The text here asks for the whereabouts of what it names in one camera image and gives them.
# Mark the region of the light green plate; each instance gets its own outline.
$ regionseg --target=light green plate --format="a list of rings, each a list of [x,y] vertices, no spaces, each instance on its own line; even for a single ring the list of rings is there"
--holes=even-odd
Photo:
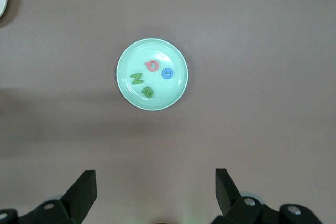
[[[180,51],[167,41],[143,39],[130,45],[117,65],[117,83],[123,96],[144,110],[174,104],[188,82],[188,67]]]

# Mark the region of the metal screw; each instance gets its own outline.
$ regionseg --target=metal screw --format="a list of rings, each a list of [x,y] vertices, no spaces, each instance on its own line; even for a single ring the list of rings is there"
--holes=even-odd
[[[8,216],[8,213],[3,212],[2,214],[0,214],[0,220],[5,219]]]
[[[287,209],[288,209],[288,211],[290,211],[294,215],[300,215],[301,214],[300,209],[297,208],[296,206],[289,206]]]
[[[49,209],[51,209],[51,208],[53,208],[54,207],[54,204],[53,203],[49,203],[49,204],[46,204],[44,207],[43,207],[43,209],[44,210],[49,210]]]
[[[255,206],[256,205],[256,203],[254,202],[254,200],[251,199],[251,198],[244,199],[244,202],[245,202],[245,204],[247,204],[249,206]]]

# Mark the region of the screw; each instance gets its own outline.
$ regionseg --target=screw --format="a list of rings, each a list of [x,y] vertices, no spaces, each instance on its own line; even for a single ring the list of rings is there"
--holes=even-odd
[[[296,206],[289,206],[287,209],[288,209],[288,211],[290,211],[294,215],[300,215],[301,214],[300,209],[297,208]]]
[[[254,202],[254,200],[251,199],[251,198],[244,199],[244,202],[245,202],[245,204],[247,204],[249,206],[255,206],[256,205],[256,203]]]
[[[0,220],[5,219],[7,216],[8,216],[8,213],[6,213],[6,212],[1,213],[0,214]]]
[[[49,210],[49,209],[51,209],[51,208],[53,208],[54,207],[54,204],[53,203],[49,203],[49,204],[46,204],[44,207],[43,207],[43,209],[44,210]]]

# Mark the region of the green letter n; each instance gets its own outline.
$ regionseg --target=green letter n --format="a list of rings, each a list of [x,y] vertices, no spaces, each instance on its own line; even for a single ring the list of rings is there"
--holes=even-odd
[[[143,80],[139,80],[142,76],[142,73],[134,73],[131,75],[131,78],[135,78],[132,82],[133,85],[142,84]]]

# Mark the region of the gray table surface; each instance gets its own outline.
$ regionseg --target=gray table surface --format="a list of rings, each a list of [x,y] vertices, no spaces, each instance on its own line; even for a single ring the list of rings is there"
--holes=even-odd
[[[143,38],[184,55],[172,107],[121,95]],[[85,169],[84,223],[207,224],[215,168],[278,209],[336,219],[336,0],[9,0],[0,18],[0,209],[25,214]]]

